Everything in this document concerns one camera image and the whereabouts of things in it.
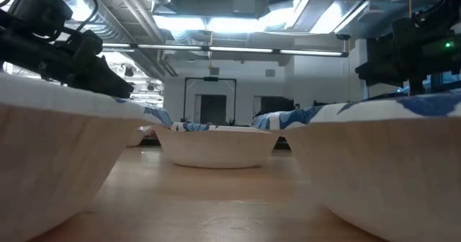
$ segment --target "paper bowl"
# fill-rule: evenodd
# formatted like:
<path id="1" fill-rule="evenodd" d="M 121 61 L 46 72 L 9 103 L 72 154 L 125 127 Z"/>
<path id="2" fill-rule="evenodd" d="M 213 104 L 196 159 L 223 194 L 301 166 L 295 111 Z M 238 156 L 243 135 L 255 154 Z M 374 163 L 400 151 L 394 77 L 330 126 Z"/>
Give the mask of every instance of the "paper bowl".
<path id="1" fill-rule="evenodd" d="M 0 73 L 0 241 L 27 241 L 91 203 L 163 110 Z"/>
<path id="2" fill-rule="evenodd" d="M 0 241 L 26 241 L 92 200 L 136 120 L 0 105 Z"/>
<path id="3" fill-rule="evenodd" d="M 205 131 L 154 128 L 167 160 L 183 166 L 212 169 L 260 166 L 271 156 L 278 139 L 278 135 L 252 127 L 218 127 L 222 130 Z"/>
<path id="4" fill-rule="evenodd" d="M 144 139 L 144 133 L 139 131 L 138 129 L 134 130 L 131 134 L 131 139 L 128 142 L 128 147 L 136 147 L 138 146 L 141 141 Z"/>
<path id="5" fill-rule="evenodd" d="M 255 120 L 282 131 L 321 203 L 389 241 L 461 241 L 461 94 Z"/>

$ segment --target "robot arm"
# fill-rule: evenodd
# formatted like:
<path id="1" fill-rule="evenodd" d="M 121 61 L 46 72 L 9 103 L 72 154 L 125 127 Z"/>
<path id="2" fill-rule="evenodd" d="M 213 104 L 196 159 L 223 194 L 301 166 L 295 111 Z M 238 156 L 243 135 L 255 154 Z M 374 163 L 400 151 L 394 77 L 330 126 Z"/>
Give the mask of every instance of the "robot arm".
<path id="1" fill-rule="evenodd" d="M 460 20 L 461 0 L 442 0 L 425 12 L 394 21 L 393 33 L 367 40 L 368 62 L 356 73 L 367 85 L 402 86 L 411 94 L 424 92 L 422 81 L 433 73 L 461 68 L 461 36 L 451 27 Z"/>
<path id="2" fill-rule="evenodd" d="M 97 57 L 102 40 L 91 30 L 79 32 L 83 25 L 77 30 L 64 27 L 71 17 L 62 0 L 14 0 L 8 12 L 0 10 L 0 61 L 73 88 L 130 97 L 133 87 L 110 70 L 104 57 Z M 62 32 L 70 37 L 56 42 Z"/>

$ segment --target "ceiling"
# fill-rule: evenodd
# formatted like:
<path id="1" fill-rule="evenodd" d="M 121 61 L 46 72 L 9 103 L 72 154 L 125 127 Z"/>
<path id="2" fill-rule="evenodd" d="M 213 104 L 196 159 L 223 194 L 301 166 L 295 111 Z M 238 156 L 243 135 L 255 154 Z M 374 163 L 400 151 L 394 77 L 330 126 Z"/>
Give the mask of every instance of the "ceiling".
<path id="1" fill-rule="evenodd" d="M 111 13 L 118 19 L 120 24 L 133 36 L 137 43 L 153 43 L 153 39 L 146 33 L 137 19 L 133 16 L 132 12 L 126 7 L 121 0 L 101 0 L 102 3 L 109 9 Z M 151 2 L 148 0 L 139 0 L 144 6 L 144 9 L 151 13 Z M 161 30 L 162 35 L 166 40 L 174 43 L 174 39 L 168 30 Z M 211 40 L 209 32 L 191 31 L 190 35 L 197 41 L 203 42 L 208 45 Z M 296 45 L 295 39 L 312 39 L 310 36 L 304 35 L 278 35 L 277 33 L 218 33 L 214 32 L 212 35 L 213 45 L 232 46 L 232 47 L 248 47 L 248 48 L 306 48 L 302 45 Z M 327 50 L 342 50 L 343 44 L 337 40 L 331 42 L 331 36 L 325 36 L 327 42 L 331 45 L 326 47 Z M 311 43 L 309 45 L 312 49 L 325 49 L 325 45 L 317 45 Z M 281 65 L 288 62 L 290 57 L 283 55 L 264 55 L 264 54 L 246 54 L 246 53 L 215 53 L 212 55 L 214 59 L 223 60 L 237 60 L 237 61 L 279 61 Z M 207 56 L 199 57 L 194 53 L 189 52 L 176 52 L 168 53 L 169 58 L 184 59 L 184 60 L 198 60 L 208 59 Z"/>
<path id="2" fill-rule="evenodd" d="M 188 3 L 181 3 L 173 0 L 170 4 L 165 6 L 157 6 L 155 11 L 151 10 L 151 0 L 137 0 L 142 6 L 139 9 L 135 5 L 135 13 L 138 17 L 133 15 L 133 9 L 129 9 L 126 1 L 123 0 L 100 0 L 104 6 L 102 16 L 113 17 L 118 24 L 120 24 L 122 30 L 126 31 L 127 34 L 131 37 L 131 41 L 137 44 L 152 44 L 159 43 L 158 39 L 165 40 L 167 44 L 180 44 L 180 45 L 191 45 L 187 42 L 179 42 L 177 36 L 172 33 L 170 30 L 159 29 L 159 25 L 156 21 L 153 20 L 152 15 L 161 15 L 161 16 L 171 16 L 164 14 L 165 11 L 176 11 L 178 14 L 184 12 L 182 9 L 188 8 L 188 12 L 194 11 L 193 6 L 195 5 L 197 9 L 204 7 L 201 3 L 205 4 L 205 8 L 209 11 L 197 10 L 197 13 L 207 12 L 212 14 L 213 12 L 219 11 L 216 7 L 206 8 L 207 1 L 210 0 L 190 0 Z M 270 0 L 263 0 L 263 5 L 267 5 Z M 366 9 L 358 11 L 358 14 L 347 24 L 339 33 L 348 34 L 355 38 L 363 37 L 377 37 L 381 34 L 386 33 L 390 29 L 390 23 L 398 18 L 405 16 L 405 13 L 408 10 L 408 2 L 405 0 L 309 0 L 306 8 L 302 9 L 299 16 L 299 20 L 296 21 L 294 26 L 288 29 L 272 29 L 266 28 L 265 32 L 248 32 L 248 33 L 224 33 L 224 32 L 213 32 L 210 34 L 208 31 L 204 30 L 187 30 L 185 31 L 188 41 L 193 41 L 197 43 L 195 45 L 218 45 L 226 47 L 243 47 L 243 48 L 285 48 L 285 49 L 312 49 L 312 50 L 330 50 L 330 51 L 346 51 L 344 41 L 340 41 L 332 34 L 315 34 L 319 32 L 332 32 L 341 21 L 345 21 L 353 11 L 357 9 L 359 4 L 364 4 L 364 1 L 370 1 L 370 7 L 367 6 Z M 422 5 L 430 4 L 430 2 L 423 2 Z M 415 8 L 419 7 L 417 1 L 413 5 Z M 368 12 L 368 9 L 378 10 L 379 17 L 366 17 L 365 14 Z M 257 18 L 264 16 L 269 10 L 267 6 L 262 8 L 256 8 L 257 11 L 254 15 Z M 153 22 L 152 24 L 148 23 L 147 29 L 145 25 L 140 23 L 140 19 L 144 20 L 141 15 L 148 14 Z M 198 14 L 197 17 L 203 19 L 205 24 L 209 24 L 210 18 L 204 17 L 203 15 Z M 210 55 L 213 60 L 232 60 L 232 61 L 276 61 L 280 66 L 284 66 L 288 63 L 290 56 L 287 55 L 267 55 L 267 54 L 251 54 L 251 53 L 219 53 L 213 52 L 201 53 L 201 52 L 186 52 L 186 51 L 168 51 L 164 54 L 158 54 L 156 51 L 144 50 L 143 54 L 147 56 L 147 59 L 144 59 L 144 65 L 157 61 L 160 57 L 166 58 L 166 60 L 183 60 L 183 61 L 198 61 L 198 60 L 209 60 Z M 135 62 L 139 62 L 135 56 L 132 56 Z M 170 69 L 165 66 L 158 69 L 156 73 L 156 78 L 161 78 L 163 76 L 168 76 Z"/>

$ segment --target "wooden tabletop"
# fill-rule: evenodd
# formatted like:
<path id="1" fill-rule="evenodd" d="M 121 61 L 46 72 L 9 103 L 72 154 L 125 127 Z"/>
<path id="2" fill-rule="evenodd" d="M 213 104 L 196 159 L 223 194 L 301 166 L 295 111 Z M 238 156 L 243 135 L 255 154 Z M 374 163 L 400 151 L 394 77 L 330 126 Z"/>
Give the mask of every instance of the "wooden tabletop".
<path id="1" fill-rule="evenodd" d="M 92 205 L 43 241 L 382 241 L 321 207 L 289 153 L 253 169 L 195 169 L 127 149 Z"/>

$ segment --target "exposed ceiling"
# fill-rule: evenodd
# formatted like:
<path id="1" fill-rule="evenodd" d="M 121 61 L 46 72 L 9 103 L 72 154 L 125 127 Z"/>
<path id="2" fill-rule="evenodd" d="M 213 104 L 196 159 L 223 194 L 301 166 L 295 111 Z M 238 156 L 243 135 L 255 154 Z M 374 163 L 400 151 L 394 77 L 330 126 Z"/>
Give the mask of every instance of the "exposed ceiling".
<path id="1" fill-rule="evenodd" d="M 113 17 L 116 24 L 123 32 L 129 36 L 128 42 L 137 44 L 151 44 L 165 41 L 167 44 L 180 45 L 219 45 L 228 47 L 243 48 L 300 48 L 314 50 L 343 51 L 345 45 L 343 41 L 336 39 L 335 35 L 312 35 L 312 33 L 327 33 L 338 30 L 338 33 L 352 35 L 352 37 L 376 37 L 386 33 L 390 29 L 390 23 L 398 17 L 405 16 L 408 10 L 406 0 L 307 0 L 300 9 L 299 19 L 293 22 L 291 27 L 270 26 L 263 27 L 264 32 L 247 33 L 225 33 L 214 30 L 212 34 L 207 30 L 184 30 L 178 36 L 178 30 L 172 30 L 159 24 L 159 17 L 178 17 L 178 14 L 187 14 L 201 20 L 203 25 L 211 27 L 214 17 L 220 14 L 226 17 L 250 17 L 259 19 L 259 22 L 266 15 L 270 14 L 269 3 L 274 0 L 254 0 L 254 8 L 248 8 L 247 4 L 252 4 L 248 0 L 173 0 L 164 5 L 157 5 L 152 9 L 151 0 L 100 0 L 104 7 L 102 17 Z M 434 3 L 436 0 L 416 0 L 413 3 L 414 9 Z M 300 6 L 303 0 L 289 0 L 286 3 L 293 3 L 290 10 L 293 15 L 297 12 L 296 6 Z M 342 22 L 350 19 L 344 27 L 340 27 Z M 174 27 L 187 28 L 187 22 L 178 22 Z M 240 23 L 229 23 L 227 27 L 241 27 Z M 149 67 L 156 64 L 156 78 L 164 76 L 174 76 L 174 69 L 167 65 L 167 60 L 177 59 L 185 61 L 209 60 L 234 60 L 234 61 L 277 61 L 284 66 L 289 56 L 265 55 L 250 53 L 219 53 L 213 52 L 185 52 L 167 51 L 165 53 L 144 50 L 142 54 L 131 57 L 140 68 Z M 152 70 L 143 69 L 150 75 Z"/>

